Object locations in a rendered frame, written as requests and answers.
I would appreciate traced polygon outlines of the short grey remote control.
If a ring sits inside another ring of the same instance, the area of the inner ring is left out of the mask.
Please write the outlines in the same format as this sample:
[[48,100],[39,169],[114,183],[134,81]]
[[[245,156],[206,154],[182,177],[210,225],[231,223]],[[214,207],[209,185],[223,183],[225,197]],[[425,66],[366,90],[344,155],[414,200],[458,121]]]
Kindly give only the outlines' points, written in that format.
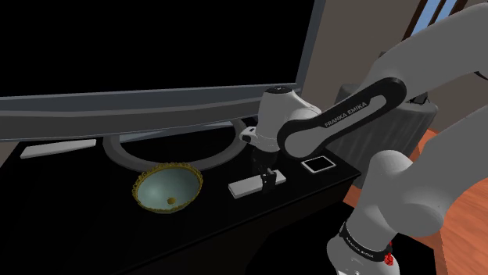
[[241,198],[247,195],[251,195],[263,188],[262,176],[256,175],[253,177],[248,177],[243,180],[238,180],[234,183],[228,185],[228,189],[234,199]]

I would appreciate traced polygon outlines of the small black white-framed tablet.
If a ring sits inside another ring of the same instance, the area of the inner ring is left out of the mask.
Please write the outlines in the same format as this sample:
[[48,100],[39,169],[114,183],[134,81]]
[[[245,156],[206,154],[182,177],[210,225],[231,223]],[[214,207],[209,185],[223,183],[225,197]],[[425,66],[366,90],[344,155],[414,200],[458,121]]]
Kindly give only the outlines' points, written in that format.
[[324,155],[304,160],[301,164],[310,173],[321,173],[336,167],[336,164]]

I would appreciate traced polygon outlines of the black television cabinet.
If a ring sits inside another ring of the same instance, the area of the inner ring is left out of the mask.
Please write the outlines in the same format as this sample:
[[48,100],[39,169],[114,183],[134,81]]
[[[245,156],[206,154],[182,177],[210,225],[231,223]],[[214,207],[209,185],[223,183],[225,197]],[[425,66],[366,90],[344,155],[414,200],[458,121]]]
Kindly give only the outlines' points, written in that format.
[[243,275],[270,232],[341,201],[358,171],[333,155],[312,174],[279,157],[285,183],[234,198],[228,185],[252,173],[251,147],[203,172],[203,188],[170,215],[141,208],[136,172],[103,147],[22,159],[0,167],[0,275]]

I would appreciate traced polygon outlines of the large black flat television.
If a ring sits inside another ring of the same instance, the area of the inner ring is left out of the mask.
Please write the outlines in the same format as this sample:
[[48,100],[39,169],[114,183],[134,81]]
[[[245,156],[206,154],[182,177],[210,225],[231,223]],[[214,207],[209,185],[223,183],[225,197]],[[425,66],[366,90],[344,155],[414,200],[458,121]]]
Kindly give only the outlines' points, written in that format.
[[0,0],[0,142],[122,143],[255,116],[304,84],[326,0]]

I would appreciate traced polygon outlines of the window with dark frame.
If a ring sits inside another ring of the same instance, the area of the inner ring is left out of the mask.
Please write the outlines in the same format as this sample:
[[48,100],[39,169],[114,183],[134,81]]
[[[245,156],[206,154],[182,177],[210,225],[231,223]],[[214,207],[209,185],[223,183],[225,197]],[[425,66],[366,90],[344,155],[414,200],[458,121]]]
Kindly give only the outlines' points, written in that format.
[[467,2],[468,0],[420,0],[402,40],[461,11]]

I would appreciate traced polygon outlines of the green bowl with gold rim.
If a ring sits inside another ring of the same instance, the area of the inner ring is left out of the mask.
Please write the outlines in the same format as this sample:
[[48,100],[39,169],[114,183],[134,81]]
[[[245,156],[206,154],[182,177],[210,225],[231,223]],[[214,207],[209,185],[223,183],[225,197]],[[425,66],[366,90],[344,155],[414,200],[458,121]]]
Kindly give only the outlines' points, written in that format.
[[131,193],[143,209],[171,214],[183,210],[201,192],[203,176],[186,162],[166,162],[138,176]]

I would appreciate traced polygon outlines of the long grey remote control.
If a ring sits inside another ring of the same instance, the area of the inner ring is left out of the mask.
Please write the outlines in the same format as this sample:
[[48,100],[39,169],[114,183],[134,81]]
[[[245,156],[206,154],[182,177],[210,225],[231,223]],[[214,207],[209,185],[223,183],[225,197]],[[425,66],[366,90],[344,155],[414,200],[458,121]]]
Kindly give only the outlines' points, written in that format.
[[95,139],[76,140],[76,141],[61,141],[43,145],[27,146],[20,154],[21,159],[29,159],[39,156],[55,155],[64,152],[72,152],[84,148],[94,147],[96,145]]

